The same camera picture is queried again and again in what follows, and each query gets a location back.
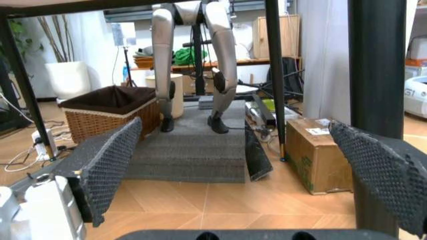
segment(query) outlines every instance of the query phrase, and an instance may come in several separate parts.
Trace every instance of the black foam piece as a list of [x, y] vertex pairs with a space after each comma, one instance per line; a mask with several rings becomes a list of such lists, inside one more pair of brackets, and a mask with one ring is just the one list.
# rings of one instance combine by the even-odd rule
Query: black foam piece
[[330, 134], [353, 172], [394, 215], [399, 227], [426, 232], [427, 155], [400, 139], [368, 134], [333, 121]]
[[273, 166], [247, 122], [245, 122], [245, 140], [244, 153], [249, 177], [251, 181], [257, 181], [273, 171]]
[[120, 240], [395, 240], [370, 230], [141, 230]]
[[139, 117], [104, 134], [90, 137], [52, 171], [68, 179], [85, 223], [98, 227], [128, 170], [142, 130]]

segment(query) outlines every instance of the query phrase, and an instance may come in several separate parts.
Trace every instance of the black robot foot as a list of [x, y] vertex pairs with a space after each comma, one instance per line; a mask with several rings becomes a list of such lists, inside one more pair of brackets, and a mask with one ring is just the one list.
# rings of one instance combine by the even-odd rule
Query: black robot foot
[[168, 133], [174, 130], [174, 119], [172, 117], [165, 117], [161, 122], [160, 131]]
[[210, 126], [212, 131], [217, 134], [226, 134], [229, 132], [229, 127], [226, 126], [219, 117], [213, 119], [212, 116], [209, 116], [209, 118], [207, 119], [207, 124]]

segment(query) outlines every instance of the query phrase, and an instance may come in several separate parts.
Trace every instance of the brown fabric liner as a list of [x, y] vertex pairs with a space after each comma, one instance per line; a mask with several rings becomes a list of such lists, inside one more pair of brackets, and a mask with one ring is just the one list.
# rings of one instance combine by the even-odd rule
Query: brown fabric liner
[[150, 87], [108, 86], [66, 100], [59, 107], [124, 115], [155, 97], [156, 90]]

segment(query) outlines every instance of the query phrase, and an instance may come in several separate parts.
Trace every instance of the black textured foam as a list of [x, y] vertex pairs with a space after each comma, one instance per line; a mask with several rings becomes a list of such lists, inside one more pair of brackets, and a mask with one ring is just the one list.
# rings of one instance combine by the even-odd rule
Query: black textured foam
[[330, 134], [353, 172], [399, 226], [421, 237], [427, 217], [427, 155], [402, 140], [367, 134], [339, 122], [331, 124]]
[[141, 119], [81, 143], [53, 171], [68, 179], [85, 222], [98, 227], [125, 176], [141, 130]]

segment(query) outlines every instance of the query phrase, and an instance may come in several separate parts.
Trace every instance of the gray foam pad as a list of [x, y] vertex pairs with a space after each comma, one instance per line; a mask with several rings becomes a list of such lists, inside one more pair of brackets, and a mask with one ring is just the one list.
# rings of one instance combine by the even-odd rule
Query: gray foam pad
[[85, 222], [94, 227], [104, 222], [103, 213], [128, 170], [135, 145], [140, 137], [139, 117], [110, 132], [82, 142], [53, 170], [64, 176]]
[[427, 155], [400, 140], [367, 134], [339, 122], [330, 126], [353, 172], [394, 215], [399, 226], [422, 236], [427, 217]]
[[211, 110], [185, 102], [171, 132], [155, 131], [138, 143], [128, 178], [187, 182], [244, 182], [245, 102], [233, 101], [222, 116], [230, 129], [217, 134], [208, 126]]

